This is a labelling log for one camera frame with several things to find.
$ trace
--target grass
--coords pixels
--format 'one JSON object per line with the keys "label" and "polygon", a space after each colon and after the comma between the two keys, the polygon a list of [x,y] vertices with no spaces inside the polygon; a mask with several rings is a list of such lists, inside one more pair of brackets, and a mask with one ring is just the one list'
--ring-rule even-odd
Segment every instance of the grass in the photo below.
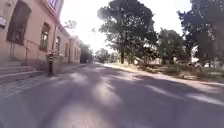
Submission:
{"label": "grass", "polygon": [[196,68],[189,67],[187,65],[175,64],[175,65],[143,65],[134,66],[128,64],[115,64],[124,68],[132,68],[136,70],[146,71],[152,74],[163,73],[173,76],[175,78],[187,79],[187,80],[218,80],[224,79],[224,70],[216,68]]}

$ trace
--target building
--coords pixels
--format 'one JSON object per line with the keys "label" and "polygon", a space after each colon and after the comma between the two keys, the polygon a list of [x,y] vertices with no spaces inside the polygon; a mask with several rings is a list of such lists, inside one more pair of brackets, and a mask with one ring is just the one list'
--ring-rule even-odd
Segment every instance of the building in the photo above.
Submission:
{"label": "building", "polygon": [[59,21],[63,2],[0,0],[0,62],[13,58],[46,69],[49,52],[64,63],[79,62],[80,47]]}

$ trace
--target stone step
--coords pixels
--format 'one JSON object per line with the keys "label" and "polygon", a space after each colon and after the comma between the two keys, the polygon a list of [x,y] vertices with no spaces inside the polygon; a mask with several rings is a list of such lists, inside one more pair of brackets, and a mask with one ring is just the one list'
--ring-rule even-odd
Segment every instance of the stone step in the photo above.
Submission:
{"label": "stone step", "polygon": [[19,81],[19,80],[25,80],[25,79],[35,77],[41,74],[42,72],[40,71],[29,71],[29,72],[22,72],[22,73],[0,75],[0,85],[14,82],[14,81]]}
{"label": "stone step", "polygon": [[0,63],[0,67],[19,67],[21,66],[22,63],[21,62],[3,62],[3,63]]}
{"label": "stone step", "polygon": [[30,66],[0,67],[0,75],[20,73],[20,72],[29,72],[29,71],[35,71],[35,70]]}

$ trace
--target tree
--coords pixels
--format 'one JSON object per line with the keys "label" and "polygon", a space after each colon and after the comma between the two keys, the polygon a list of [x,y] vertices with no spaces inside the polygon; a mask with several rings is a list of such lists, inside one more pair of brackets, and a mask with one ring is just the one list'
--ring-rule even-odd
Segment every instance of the tree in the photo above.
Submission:
{"label": "tree", "polygon": [[196,57],[204,65],[224,55],[224,1],[192,0],[192,8],[180,13],[188,54],[197,47]]}
{"label": "tree", "polygon": [[99,51],[96,52],[96,59],[100,62],[100,63],[104,63],[105,61],[109,60],[109,53],[106,49],[101,48]]}
{"label": "tree", "polygon": [[77,26],[77,22],[74,21],[74,20],[69,20],[67,22],[65,22],[65,28],[68,28],[68,29],[74,29],[75,27]]}
{"label": "tree", "polygon": [[106,34],[109,46],[120,52],[121,63],[125,52],[135,50],[138,43],[157,40],[152,11],[138,0],[113,0],[99,9],[98,16],[104,21],[100,31]]}
{"label": "tree", "polygon": [[93,58],[93,52],[90,46],[84,44],[82,40],[80,40],[77,36],[75,37],[75,39],[81,48],[80,63],[91,62]]}
{"label": "tree", "polygon": [[159,51],[164,60],[174,63],[174,57],[179,60],[185,59],[182,37],[174,30],[162,29],[159,34]]}

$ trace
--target street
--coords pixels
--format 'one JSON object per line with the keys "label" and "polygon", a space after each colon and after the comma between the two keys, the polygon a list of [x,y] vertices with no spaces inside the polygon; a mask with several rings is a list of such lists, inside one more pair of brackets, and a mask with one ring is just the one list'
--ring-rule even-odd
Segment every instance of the street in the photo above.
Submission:
{"label": "street", "polygon": [[99,64],[0,101],[0,128],[224,128],[224,85]]}

